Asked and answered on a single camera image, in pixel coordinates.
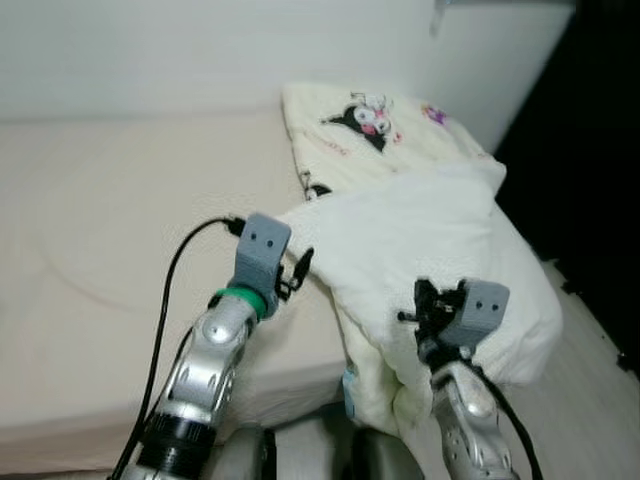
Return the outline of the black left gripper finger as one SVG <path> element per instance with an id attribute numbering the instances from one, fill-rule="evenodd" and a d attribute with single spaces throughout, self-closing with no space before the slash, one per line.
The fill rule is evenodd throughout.
<path id="1" fill-rule="evenodd" d="M 306 251 L 294 261 L 291 275 L 285 279 L 285 297 L 292 297 L 293 293 L 300 291 L 307 275 L 310 274 L 312 259 L 314 259 L 314 248 L 307 247 Z"/>

